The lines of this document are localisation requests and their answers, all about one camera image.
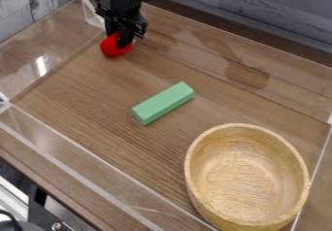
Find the wooden table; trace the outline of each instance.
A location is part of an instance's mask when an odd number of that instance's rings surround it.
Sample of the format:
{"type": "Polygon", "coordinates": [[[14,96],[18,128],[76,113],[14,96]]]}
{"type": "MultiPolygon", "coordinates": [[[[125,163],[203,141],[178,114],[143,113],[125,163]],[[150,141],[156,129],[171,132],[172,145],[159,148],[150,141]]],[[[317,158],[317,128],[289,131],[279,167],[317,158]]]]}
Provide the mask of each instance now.
{"type": "MultiPolygon", "coordinates": [[[[150,5],[143,11],[147,37],[117,58],[101,55],[104,33],[84,22],[79,0],[0,45],[0,91],[26,87],[10,100],[18,109],[0,115],[0,156],[101,230],[208,230],[187,199],[188,144],[215,125],[257,124],[290,141],[313,174],[332,71],[150,5]],[[140,127],[131,108],[179,81],[196,97],[140,127]]],[[[295,230],[332,226],[330,149],[295,230]]]]}

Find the bowl rim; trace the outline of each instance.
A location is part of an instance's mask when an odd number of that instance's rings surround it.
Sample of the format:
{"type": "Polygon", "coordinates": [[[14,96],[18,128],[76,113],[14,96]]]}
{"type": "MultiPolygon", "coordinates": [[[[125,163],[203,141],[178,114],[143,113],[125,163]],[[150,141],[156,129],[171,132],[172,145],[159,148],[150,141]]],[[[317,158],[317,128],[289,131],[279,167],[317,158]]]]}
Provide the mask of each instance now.
{"type": "Polygon", "coordinates": [[[297,212],[300,211],[300,209],[304,207],[306,200],[308,200],[308,196],[309,196],[309,191],[310,191],[310,177],[309,177],[309,171],[308,171],[308,167],[305,164],[305,161],[302,159],[301,154],[297,152],[295,148],[291,146],[291,144],[274,132],[271,132],[270,130],[267,130],[265,127],[253,125],[253,124],[243,124],[243,123],[229,123],[229,124],[223,124],[223,125],[218,125],[210,129],[207,129],[192,141],[188,150],[186,152],[186,160],[184,160],[184,176],[186,176],[186,187],[187,190],[190,190],[192,197],[195,198],[196,202],[199,203],[199,205],[203,206],[204,209],[207,209],[207,211],[215,215],[218,218],[234,223],[235,225],[241,225],[241,226],[251,226],[251,227],[262,227],[262,226],[270,226],[270,225],[275,225],[279,224],[287,220],[290,220],[294,215],[297,214],[297,212]],[[293,156],[295,157],[300,166],[301,166],[301,172],[302,172],[302,179],[304,179],[304,186],[302,186],[302,192],[301,192],[301,196],[298,198],[297,203],[294,204],[294,207],[285,212],[283,214],[281,214],[281,216],[278,216],[277,218],[269,220],[269,221],[249,221],[249,220],[242,220],[238,219],[235,217],[229,216],[225,213],[221,213],[221,211],[218,211],[210,204],[207,201],[203,200],[203,198],[200,197],[199,191],[196,190],[192,180],[191,180],[191,176],[190,176],[190,160],[191,160],[191,154],[195,150],[196,144],[200,142],[200,140],[208,136],[211,133],[214,133],[217,130],[221,129],[229,129],[233,127],[245,127],[245,128],[250,128],[250,129],[255,129],[259,130],[262,132],[265,132],[266,134],[271,135],[290,150],[293,156]]]}

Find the green foam block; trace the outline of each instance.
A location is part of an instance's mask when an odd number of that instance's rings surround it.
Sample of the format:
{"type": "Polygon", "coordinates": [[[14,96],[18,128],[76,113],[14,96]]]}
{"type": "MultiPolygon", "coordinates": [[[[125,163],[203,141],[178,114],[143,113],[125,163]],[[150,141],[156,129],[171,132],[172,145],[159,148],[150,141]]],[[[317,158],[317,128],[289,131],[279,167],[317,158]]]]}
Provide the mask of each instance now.
{"type": "Polygon", "coordinates": [[[184,82],[179,82],[132,108],[134,117],[146,126],[180,107],[192,96],[192,89],[184,82]]]}

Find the red object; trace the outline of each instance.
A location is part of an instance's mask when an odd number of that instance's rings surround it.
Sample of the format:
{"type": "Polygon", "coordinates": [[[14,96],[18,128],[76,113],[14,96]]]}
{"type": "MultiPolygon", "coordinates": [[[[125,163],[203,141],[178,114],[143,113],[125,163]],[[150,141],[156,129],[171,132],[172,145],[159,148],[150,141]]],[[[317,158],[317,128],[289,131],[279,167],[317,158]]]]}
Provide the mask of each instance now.
{"type": "Polygon", "coordinates": [[[116,45],[119,32],[112,33],[100,43],[100,49],[105,56],[119,56],[128,52],[132,44],[128,44],[125,48],[119,49],[116,45]]]}

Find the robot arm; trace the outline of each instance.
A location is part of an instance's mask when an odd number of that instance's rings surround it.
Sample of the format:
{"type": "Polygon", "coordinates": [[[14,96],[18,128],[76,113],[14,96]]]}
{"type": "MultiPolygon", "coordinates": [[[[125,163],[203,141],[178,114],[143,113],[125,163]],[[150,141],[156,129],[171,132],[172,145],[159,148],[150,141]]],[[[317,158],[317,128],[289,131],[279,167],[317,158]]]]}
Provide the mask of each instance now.
{"type": "Polygon", "coordinates": [[[96,14],[104,18],[105,34],[116,38],[116,48],[132,44],[134,37],[144,37],[147,22],[140,14],[143,0],[96,0],[96,14]]]}

